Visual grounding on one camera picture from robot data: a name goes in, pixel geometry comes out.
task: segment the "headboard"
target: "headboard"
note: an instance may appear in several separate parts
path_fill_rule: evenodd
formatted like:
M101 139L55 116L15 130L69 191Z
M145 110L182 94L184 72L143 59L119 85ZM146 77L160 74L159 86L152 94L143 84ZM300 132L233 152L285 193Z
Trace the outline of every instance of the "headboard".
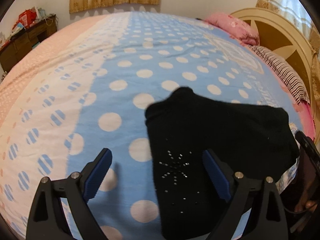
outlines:
M320 110L317 108L311 78L312 48L296 27L282 16L263 8L246 8L232 13L258 30L260 45L286 59L302 78L310 98L316 126L316 143L320 141Z

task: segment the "red bag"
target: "red bag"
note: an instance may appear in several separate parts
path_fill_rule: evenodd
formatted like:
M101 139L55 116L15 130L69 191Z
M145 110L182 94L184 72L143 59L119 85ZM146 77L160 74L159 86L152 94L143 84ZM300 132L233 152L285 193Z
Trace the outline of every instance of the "red bag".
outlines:
M23 26L26 28L30 27L30 24L37 18L37 13L32 10L25 10L19 15L19 21L22 22Z

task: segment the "pink pillow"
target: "pink pillow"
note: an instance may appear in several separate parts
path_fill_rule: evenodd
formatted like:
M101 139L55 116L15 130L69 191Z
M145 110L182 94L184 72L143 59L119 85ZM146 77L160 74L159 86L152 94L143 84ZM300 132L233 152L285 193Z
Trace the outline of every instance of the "pink pillow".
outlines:
M246 22L226 13L214 13L206 22L221 28L245 44L259 45L260 38L257 30Z

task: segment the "blue polka dot bed sheet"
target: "blue polka dot bed sheet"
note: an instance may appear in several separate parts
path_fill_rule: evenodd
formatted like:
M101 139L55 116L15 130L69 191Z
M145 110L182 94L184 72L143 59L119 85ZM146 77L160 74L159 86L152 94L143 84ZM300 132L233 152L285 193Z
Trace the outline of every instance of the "blue polka dot bed sheet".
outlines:
M282 85L247 47L194 19L128 12L69 25L30 52L0 85L1 215L25 237L40 179L81 171L107 147L113 163L88 202L98 224L110 240L163 240L146 107L188 86L214 100L282 107L292 132L303 130ZM297 163L277 182L280 192ZM81 239L64 200L63 209Z

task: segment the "black garment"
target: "black garment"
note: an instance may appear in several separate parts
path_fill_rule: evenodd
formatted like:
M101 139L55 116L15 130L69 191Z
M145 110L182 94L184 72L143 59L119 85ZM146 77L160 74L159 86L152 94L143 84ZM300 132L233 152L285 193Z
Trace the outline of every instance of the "black garment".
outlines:
M211 148L234 171L278 181L299 149L282 108L213 101L179 88L148 107L146 126L162 234L168 240L209 233L226 204L202 164Z

